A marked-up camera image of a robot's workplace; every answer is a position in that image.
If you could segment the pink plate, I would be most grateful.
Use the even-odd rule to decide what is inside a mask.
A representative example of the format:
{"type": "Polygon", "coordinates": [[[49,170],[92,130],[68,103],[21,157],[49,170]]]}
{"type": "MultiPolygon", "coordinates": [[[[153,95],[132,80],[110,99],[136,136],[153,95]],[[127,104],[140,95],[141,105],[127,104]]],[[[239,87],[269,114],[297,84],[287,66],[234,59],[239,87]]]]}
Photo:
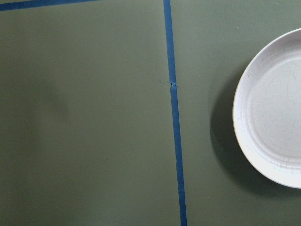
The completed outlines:
{"type": "Polygon", "coordinates": [[[301,31],[285,33],[249,63],[232,121],[242,153],[266,178],[301,186],[301,31]]]}

